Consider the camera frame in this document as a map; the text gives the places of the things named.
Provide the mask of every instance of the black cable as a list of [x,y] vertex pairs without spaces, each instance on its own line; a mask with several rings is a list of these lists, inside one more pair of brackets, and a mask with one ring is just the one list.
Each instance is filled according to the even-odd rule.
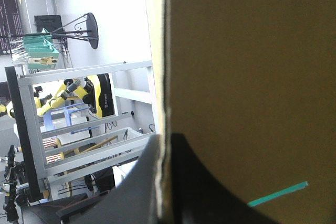
[[61,189],[61,190],[58,190],[58,191],[63,191],[63,190],[67,190],[67,189],[70,189],[70,188],[73,188],[73,187],[79,187],[79,186],[86,186],[86,185],[83,184],[83,185],[70,186],[70,187],[67,187],[67,188],[64,188],[64,189]]
[[72,190],[64,191],[63,193],[60,193],[60,194],[66,194],[66,193],[68,193],[68,192],[70,192],[70,191],[75,191],[75,190],[84,189],[84,188],[88,188],[88,187],[87,187],[87,186],[79,187],[79,188],[75,188],[75,189],[72,189]]
[[127,138],[128,138],[128,129],[125,131],[124,140],[125,140],[125,136],[126,136],[126,140],[127,140]]
[[96,119],[99,119],[98,117],[94,116],[94,115],[91,113],[90,110],[89,110],[89,114],[90,114],[90,116],[92,116],[92,117],[94,117],[94,118],[96,118]]
[[155,124],[149,124],[149,125],[148,125],[148,128],[151,130],[151,132],[154,132],[154,130],[151,128],[151,126],[154,126],[154,127],[155,127]]

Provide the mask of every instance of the teal tape strip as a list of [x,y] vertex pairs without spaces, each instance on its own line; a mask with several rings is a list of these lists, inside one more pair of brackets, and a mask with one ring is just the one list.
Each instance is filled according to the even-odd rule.
[[262,203],[265,203],[265,202],[268,202],[268,201],[273,200],[275,198],[281,197],[281,196],[283,196],[285,194],[294,193],[297,190],[304,189],[306,186],[308,186],[308,182],[307,181],[299,183],[299,184],[296,184],[296,185],[293,185],[293,186],[290,186],[290,187],[288,187],[286,189],[283,189],[281,191],[277,191],[276,193],[267,195],[265,197],[253,200],[253,201],[249,202],[247,205],[250,206],[250,207],[255,207],[255,206],[258,206],[258,205],[260,205]]

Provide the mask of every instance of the gray metal frame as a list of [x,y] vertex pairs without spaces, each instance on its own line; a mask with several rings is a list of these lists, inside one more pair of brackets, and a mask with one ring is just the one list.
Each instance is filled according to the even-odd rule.
[[[138,68],[147,69],[150,92],[139,92],[135,90],[125,89],[122,89],[122,92],[119,92],[121,89],[117,89],[113,81],[113,79],[115,78],[114,73],[118,71],[127,71]],[[36,113],[36,107],[33,97],[33,84],[40,84],[70,78],[81,78],[84,76],[102,73],[110,73],[113,102],[116,109],[115,115],[41,133],[39,117]],[[68,150],[73,150],[89,143],[100,142],[106,138],[116,135],[120,136],[121,134],[124,134],[126,128],[83,139],[81,141],[77,141],[75,143],[71,143],[51,150],[44,149],[42,142],[44,138],[68,133],[75,130],[85,129],[87,127],[98,126],[112,120],[122,120],[131,117],[132,115],[130,112],[123,112],[121,110],[119,97],[152,104],[154,123],[155,126],[157,126],[156,129],[159,129],[152,61],[105,64],[78,69],[60,69],[39,72],[37,74],[27,74],[25,76],[19,76],[18,85],[23,104],[30,144],[32,147],[31,151],[34,157],[36,175],[37,179],[39,180],[40,191],[42,192],[46,189],[50,189],[53,199],[58,198],[57,190],[53,189],[53,186],[62,184],[64,182],[69,182],[73,179],[77,179],[84,175],[139,156],[141,154],[141,151],[145,147],[149,137],[154,133],[145,135],[141,135],[139,133],[139,136],[137,137],[117,142],[115,144],[107,145],[99,149],[89,151],[87,153],[75,155],[73,157],[69,157],[52,164],[46,163],[46,156],[54,155]],[[92,162],[96,162],[96,164],[82,168],[83,166],[86,166],[87,164]],[[75,172],[65,173],[62,176],[59,175],[59,173],[75,168],[78,169]]]

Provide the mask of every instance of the cardboard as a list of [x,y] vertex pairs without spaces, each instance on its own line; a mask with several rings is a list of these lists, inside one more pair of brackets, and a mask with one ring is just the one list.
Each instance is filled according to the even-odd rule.
[[335,223],[335,0],[166,6],[171,130],[245,202],[308,181],[274,220]]

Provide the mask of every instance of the black poster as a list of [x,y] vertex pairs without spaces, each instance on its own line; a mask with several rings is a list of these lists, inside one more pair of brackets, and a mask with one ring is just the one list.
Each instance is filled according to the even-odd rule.
[[[0,36],[23,34],[17,0],[0,0]],[[14,46],[0,38],[0,55],[10,54]]]

